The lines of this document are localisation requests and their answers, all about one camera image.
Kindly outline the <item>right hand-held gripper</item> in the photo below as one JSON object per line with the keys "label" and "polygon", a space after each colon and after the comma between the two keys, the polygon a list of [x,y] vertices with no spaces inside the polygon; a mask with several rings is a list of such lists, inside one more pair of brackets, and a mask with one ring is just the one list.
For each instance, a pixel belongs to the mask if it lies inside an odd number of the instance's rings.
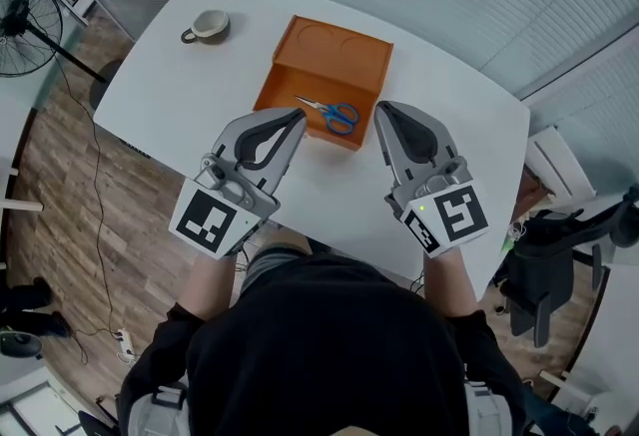
{"label": "right hand-held gripper", "polygon": [[[446,126],[406,103],[382,101],[374,125],[384,162],[395,182],[386,201],[429,258],[473,240],[489,229],[482,202],[484,192],[467,162],[457,155]],[[439,143],[452,159],[437,173],[414,180],[414,165],[437,166]]]}

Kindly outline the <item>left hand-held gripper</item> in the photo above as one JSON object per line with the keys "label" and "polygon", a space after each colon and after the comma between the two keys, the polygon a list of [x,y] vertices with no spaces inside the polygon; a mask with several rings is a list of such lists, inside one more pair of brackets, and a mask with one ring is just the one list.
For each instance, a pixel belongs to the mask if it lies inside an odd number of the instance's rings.
{"label": "left hand-held gripper", "polygon": [[[184,181],[170,232],[212,258],[238,252],[280,208],[271,195],[306,127],[307,117],[299,108],[259,110],[231,121],[214,144],[217,157],[205,155],[198,175]],[[257,162],[257,147],[278,131],[278,139]],[[246,178],[221,159],[244,168]]]}

